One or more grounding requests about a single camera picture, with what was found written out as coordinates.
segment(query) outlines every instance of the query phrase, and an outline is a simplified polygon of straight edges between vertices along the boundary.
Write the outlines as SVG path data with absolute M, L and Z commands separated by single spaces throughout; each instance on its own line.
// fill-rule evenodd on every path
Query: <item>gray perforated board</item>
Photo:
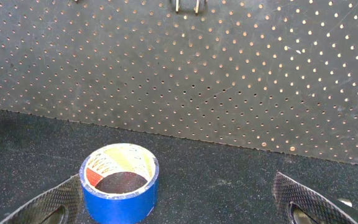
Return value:
M 0 0 L 0 109 L 358 164 L 358 1 Z

